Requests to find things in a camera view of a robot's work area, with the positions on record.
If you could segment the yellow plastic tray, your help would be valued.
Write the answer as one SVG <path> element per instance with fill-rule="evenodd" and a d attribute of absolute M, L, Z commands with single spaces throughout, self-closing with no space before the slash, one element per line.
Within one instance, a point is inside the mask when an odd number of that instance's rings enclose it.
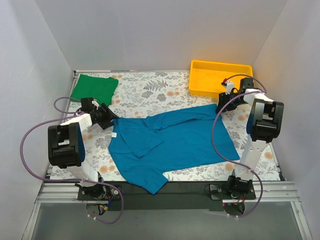
<path fill-rule="evenodd" d="M 236 74 L 253 75 L 250 65 L 192 60 L 189 74 L 189 92 L 195 96 L 217 98 L 225 91 L 222 81 Z"/>

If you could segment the blue t shirt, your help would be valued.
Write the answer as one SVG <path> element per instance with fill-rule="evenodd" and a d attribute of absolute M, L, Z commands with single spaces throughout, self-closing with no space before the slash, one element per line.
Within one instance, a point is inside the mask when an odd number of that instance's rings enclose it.
<path fill-rule="evenodd" d="M 216 104 L 164 112 L 146 118 L 113 120 L 108 150 L 122 177 L 156 194 L 165 172 L 239 160 Z"/>

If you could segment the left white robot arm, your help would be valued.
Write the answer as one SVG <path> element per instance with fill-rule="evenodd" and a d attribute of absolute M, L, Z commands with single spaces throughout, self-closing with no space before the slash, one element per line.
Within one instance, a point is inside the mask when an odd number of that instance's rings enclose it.
<path fill-rule="evenodd" d="M 82 133 L 93 125 L 105 130 L 119 117 L 105 103 L 93 97 L 80 99 L 81 107 L 73 118 L 59 125 L 48 127 L 48 159 L 52 166 L 66 169 L 76 179 L 80 193 L 94 200 L 117 199 L 120 190 L 103 185 L 101 174 L 86 161 Z"/>

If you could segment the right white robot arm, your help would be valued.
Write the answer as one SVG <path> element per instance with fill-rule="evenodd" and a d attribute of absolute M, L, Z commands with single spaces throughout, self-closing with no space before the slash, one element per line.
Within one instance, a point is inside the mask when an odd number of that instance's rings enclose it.
<path fill-rule="evenodd" d="M 219 94 L 215 112 L 220 115 L 222 112 L 233 111 L 240 105 L 249 104 L 251 110 L 246 124 L 247 142 L 239 163 L 227 181 L 209 186 L 213 200 L 224 197 L 236 201 L 255 199 L 255 168 L 267 145 L 281 131 L 284 104 L 268 98 L 264 86 L 255 87 L 257 80 L 254 77 L 246 74 L 241 74 L 240 77 L 239 88 L 235 87 L 230 77 L 222 81 L 225 91 Z"/>

